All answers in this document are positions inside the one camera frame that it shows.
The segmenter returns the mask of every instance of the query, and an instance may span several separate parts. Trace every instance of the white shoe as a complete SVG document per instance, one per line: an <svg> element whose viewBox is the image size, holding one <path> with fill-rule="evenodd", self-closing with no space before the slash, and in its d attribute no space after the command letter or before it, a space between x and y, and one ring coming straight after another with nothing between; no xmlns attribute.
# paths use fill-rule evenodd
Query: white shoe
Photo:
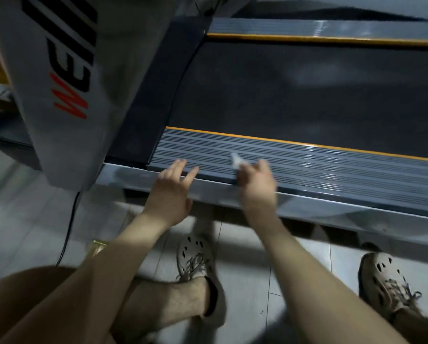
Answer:
<svg viewBox="0 0 428 344"><path fill-rule="evenodd" d="M411 293L400 266L390 254L380 252L364 255L359 269L359 280L361 296L390 323L401 309L422 315L417 304L417 300L422 296L421 292Z"/></svg>
<svg viewBox="0 0 428 344"><path fill-rule="evenodd" d="M206 239L188 234L182 238L177 252L177 269L182 281L189 281L196 277L207 277L217 289L217 302L214 312L201 319L212 327L220 327L225 323L226 304L225 293L215 274L214 255L211 245Z"/></svg>

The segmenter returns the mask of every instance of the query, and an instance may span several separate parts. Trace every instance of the person's left arm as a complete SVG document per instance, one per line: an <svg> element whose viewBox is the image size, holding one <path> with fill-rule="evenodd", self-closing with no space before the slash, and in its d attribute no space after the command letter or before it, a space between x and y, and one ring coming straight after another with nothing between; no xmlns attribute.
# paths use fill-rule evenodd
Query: person's left arm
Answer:
<svg viewBox="0 0 428 344"><path fill-rule="evenodd" d="M31 310L0 344L102 343L145 256L190 211L187 194L198 167L181 179L186 164L177 160L162 171L142 213Z"/></svg>

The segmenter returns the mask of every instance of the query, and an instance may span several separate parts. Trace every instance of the power cord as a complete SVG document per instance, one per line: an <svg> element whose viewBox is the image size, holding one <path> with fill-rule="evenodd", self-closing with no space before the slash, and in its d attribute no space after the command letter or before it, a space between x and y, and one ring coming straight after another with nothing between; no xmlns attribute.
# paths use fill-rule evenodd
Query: power cord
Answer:
<svg viewBox="0 0 428 344"><path fill-rule="evenodd" d="M75 196L75 199L73 201L71 218L69 220L69 226L68 226L68 232L66 233L66 238L64 239L64 246L62 247L61 254L59 255L59 259L56 262L56 266L59 266L59 264L61 263L61 260L64 256L64 252L66 252L66 247L68 246L70 233L72 231L73 220L75 218L75 212L77 212L77 207L79 206L79 202L80 202L81 197L82 197L82 192L77 192L77 195Z"/></svg>

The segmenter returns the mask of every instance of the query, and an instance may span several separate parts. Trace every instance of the white tile floor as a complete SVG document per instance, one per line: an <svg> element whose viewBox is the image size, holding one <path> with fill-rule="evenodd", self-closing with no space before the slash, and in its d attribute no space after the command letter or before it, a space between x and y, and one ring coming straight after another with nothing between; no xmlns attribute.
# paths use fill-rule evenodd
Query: white tile floor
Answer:
<svg viewBox="0 0 428 344"><path fill-rule="evenodd" d="M53 264L61 251L74 193L51 187L44 176L0 153L0 277L33 266ZM142 206L125 203L121 190L94 186L84 194L63 264L77 266L86 244L113 239ZM301 244L354 292L362 243L373 242L398 256L401 269L428 315L428 247L391 241L374 234L292 222ZM173 281L178 272L176 249L191 230L204 234L217 256L217 273L226 293L226 324L217 331L199 320L185 321L157 335L158 343L296 343L286 305L267 255L242 214L195 204L191 215L161 237L139 274Z"/></svg>

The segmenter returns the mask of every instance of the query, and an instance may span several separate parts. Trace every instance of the shoelace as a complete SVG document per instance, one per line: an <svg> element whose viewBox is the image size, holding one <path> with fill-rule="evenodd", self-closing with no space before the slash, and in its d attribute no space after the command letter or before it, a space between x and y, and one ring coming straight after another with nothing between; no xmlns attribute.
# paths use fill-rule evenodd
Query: shoelace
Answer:
<svg viewBox="0 0 428 344"><path fill-rule="evenodd" d="M416 302L423 296L421 292L416 291L412 294L408 283L404 286L393 279L386 280L386 287L389 289L391 296L397 301L397 305L392 311L393 314L403 308L419 311Z"/></svg>
<svg viewBox="0 0 428 344"><path fill-rule="evenodd" d="M197 269L205 268L207 263L209 263L209 259L205 258L204 254L201 252L191 256L187 260L186 267L182 268L182 275L178 275L176 279L183 281L189 280L191 274L193 274Z"/></svg>

